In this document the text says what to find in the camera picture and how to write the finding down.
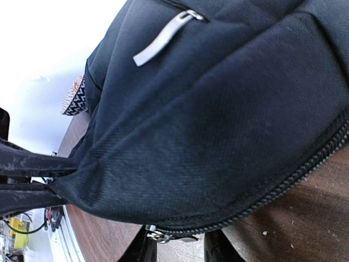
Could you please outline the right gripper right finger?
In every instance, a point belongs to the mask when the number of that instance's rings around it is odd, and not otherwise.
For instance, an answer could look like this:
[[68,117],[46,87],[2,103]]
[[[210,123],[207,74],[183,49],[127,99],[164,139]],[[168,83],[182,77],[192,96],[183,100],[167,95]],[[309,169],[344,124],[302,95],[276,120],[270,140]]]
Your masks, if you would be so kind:
[[222,230],[204,234],[205,262],[245,262]]

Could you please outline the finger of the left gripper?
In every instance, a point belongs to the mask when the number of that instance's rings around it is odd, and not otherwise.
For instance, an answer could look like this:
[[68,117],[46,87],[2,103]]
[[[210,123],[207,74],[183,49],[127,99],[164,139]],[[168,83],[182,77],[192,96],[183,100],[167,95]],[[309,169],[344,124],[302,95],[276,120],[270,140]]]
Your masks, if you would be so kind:
[[1,139],[1,175],[9,177],[61,177],[74,173],[77,164],[70,158],[27,151]]
[[1,217],[65,204],[46,184],[1,184]]

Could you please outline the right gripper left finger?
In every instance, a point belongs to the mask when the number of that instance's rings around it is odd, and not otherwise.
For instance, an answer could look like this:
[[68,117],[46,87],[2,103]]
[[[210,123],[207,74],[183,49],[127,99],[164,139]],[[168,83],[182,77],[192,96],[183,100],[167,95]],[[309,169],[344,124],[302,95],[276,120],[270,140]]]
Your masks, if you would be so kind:
[[147,233],[143,226],[118,262],[156,262],[157,243],[147,237]]

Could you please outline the black student backpack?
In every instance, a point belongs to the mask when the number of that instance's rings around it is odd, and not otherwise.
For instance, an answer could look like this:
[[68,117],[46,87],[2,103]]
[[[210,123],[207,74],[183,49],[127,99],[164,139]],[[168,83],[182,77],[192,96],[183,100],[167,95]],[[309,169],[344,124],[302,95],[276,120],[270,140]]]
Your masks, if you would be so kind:
[[172,239],[226,227],[348,144],[348,1],[127,1],[87,59],[51,189]]

